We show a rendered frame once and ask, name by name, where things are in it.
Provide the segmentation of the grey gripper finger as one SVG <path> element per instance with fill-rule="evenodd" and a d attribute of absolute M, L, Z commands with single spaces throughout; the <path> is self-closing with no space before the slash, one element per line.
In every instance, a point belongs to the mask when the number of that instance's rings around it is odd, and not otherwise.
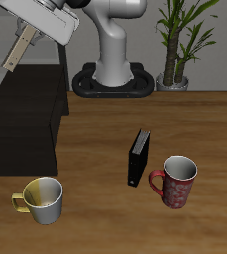
<path fill-rule="evenodd" d="M 39 34 L 38 34 L 36 37 L 33 37 L 33 38 L 30 40 L 30 44 L 34 46 L 34 45 L 36 44 L 36 42 L 37 42 L 39 39 L 43 38 L 44 36 L 45 36 L 45 33 L 39 31 Z"/>
<path fill-rule="evenodd" d="M 17 30 L 15 32 L 15 35 L 20 37 L 26 26 L 27 26 L 27 23 L 22 18 L 18 18 L 17 19 Z"/>

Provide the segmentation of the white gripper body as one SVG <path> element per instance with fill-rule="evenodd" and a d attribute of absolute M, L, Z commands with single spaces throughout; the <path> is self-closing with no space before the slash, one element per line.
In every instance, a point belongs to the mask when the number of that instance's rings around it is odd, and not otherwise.
<path fill-rule="evenodd" d="M 66 0 L 0 0 L 0 7 L 65 46 L 79 25 L 77 15 L 64 6 L 65 2 Z"/>

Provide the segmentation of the black book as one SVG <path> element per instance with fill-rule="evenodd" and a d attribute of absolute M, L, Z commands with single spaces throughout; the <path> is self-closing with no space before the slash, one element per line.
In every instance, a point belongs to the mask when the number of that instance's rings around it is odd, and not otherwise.
<path fill-rule="evenodd" d="M 136 187 L 148 161 L 150 132 L 140 130 L 130 151 L 128 160 L 128 185 Z"/>

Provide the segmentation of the dark wooden cabinet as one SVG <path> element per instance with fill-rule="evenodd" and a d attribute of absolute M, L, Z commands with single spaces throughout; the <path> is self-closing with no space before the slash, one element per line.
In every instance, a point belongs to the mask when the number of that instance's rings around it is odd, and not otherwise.
<path fill-rule="evenodd" d="M 65 46 L 59 64 L 23 64 L 0 85 L 0 176 L 55 176 L 60 120 L 69 114 Z"/>

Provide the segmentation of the green pot plant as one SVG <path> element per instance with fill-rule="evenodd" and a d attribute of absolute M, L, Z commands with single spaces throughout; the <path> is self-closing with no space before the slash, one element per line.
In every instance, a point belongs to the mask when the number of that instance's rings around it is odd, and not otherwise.
<path fill-rule="evenodd" d="M 198 60 L 195 55 L 206 46 L 214 45 L 209 41 L 213 28 L 197 38 L 203 21 L 192 28 L 188 24 L 219 0 L 207 0 L 200 4 L 197 1 L 189 10 L 184 9 L 185 0 L 167 0 L 167 13 L 160 9 L 164 16 L 157 22 L 166 29 L 161 31 L 162 44 L 167 48 L 164 72 L 156 78 L 156 91 L 187 91 L 189 80 L 184 76 L 185 65 L 190 60 Z"/>

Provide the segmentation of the yellow and white mug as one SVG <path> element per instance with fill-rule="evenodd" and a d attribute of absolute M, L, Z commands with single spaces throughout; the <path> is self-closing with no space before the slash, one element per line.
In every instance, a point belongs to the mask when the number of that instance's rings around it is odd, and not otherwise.
<path fill-rule="evenodd" d="M 30 213 L 42 225 L 56 222 L 61 216 L 63 187 L 54 178 L 41 177 L 30 181 L 22 193 L 13 193 L 11 202 L 14 209 Z"/>

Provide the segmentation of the red patterned mug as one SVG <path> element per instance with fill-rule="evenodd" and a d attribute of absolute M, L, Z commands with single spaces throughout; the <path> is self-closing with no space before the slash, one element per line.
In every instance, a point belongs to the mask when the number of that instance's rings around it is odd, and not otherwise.
<path fill-rule="evenodd" d="M 171 209 L 183 208 L 187 202 L 193 182 L 197 176 L 196 164 L 185 156 L 170 156 L 164 161 L 164 169 L 151 171 L 149 184 L 165 206 Z M 158 189 L 153 178 L 160 176 L 163 186 Z"/>

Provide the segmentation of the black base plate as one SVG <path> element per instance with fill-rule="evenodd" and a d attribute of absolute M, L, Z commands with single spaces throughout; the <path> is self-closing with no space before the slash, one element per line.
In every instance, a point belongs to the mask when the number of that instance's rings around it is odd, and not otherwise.
<path fill-rule="evenodd" d="M 155 87 L 154 79 L 144 71 L 139 62 L 130 62 L 134 76 L 127 84 L 119 87 L 107 87 L 92 78 L 95 62 L 86 63 L 82 71 L 72 80 L 72 90 L 84 98 L 142 98 L 149 96 Z"/>

